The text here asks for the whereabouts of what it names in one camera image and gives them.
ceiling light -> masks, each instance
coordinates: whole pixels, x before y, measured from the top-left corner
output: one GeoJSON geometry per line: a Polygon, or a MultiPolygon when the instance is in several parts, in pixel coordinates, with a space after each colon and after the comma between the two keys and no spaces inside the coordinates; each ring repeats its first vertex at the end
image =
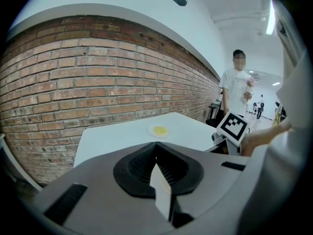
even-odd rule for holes
{"type": "Polygon", "coordinates": [[[270,0],[269,17],[268,17],[268,28],[266,30],[266,34],[267,35],[273,34],[274,27],[275,27],[275,10],[274,10],[274,7],[273,7],[273,2],[272,2],[272,0],[270,0]]]}

hand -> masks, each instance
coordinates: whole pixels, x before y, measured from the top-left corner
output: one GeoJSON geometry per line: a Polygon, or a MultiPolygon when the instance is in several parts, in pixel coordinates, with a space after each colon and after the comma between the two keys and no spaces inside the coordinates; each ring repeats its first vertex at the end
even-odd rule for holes
{"type": "Polygon", "coordinates": [[[224,107],[224,117],[226,116],[227,112],[229,111],[229,109],[226,107],[224,107]]]}
{"type": "Polygon", "coordinates": [[[251,94],[250,92],[245,92],[244,98],[245,98],[246,100],[250,100],[250,99],[252,98],[252,94],[251,94]]]}
{"type": "Polygon", "coordinates": [[[256,145],[253,141],[253,136],[250,133],[247,133],[241,141],[241,155],[251,157],[255,147],[256,145]]]}

black strip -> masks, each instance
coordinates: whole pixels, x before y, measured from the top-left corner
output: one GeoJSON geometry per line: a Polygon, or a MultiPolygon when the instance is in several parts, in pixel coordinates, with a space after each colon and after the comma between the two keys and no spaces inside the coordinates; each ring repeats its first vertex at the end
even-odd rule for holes
{"type": "Polygon", "coordinates": [[[71,185],[66,192],[64,192],[63,195],[45,212],[45,216],[53,222],[63,225],[64,221],[86,190],[86,186],[79,184],[71,185]]]}
{"type": "Polygon", "coordinates": [[[224,162],[221,164],[221,166],[225,166],[227,168],[231,168],[231,169],[234,169],[234,170],[240,170],[240,171],[243,171],[245,169],[245,165],[242,165],[242,164],[235,164],[235,163],[231,163],[231,162],[224,162]]]}

white table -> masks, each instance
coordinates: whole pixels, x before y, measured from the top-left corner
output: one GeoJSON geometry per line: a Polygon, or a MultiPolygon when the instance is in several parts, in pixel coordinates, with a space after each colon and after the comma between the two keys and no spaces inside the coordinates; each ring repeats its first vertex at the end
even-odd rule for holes
{"type": "Polygon", "coordinates": [[[86,129],[76,153],[74,167],[90,158],[147,142],[170,142],[205,151],[213,146],[211,136],[216,129],[179,113],[86,129]],[[170,136],[157,138],[148,128],[167,127],[170,136]]]}

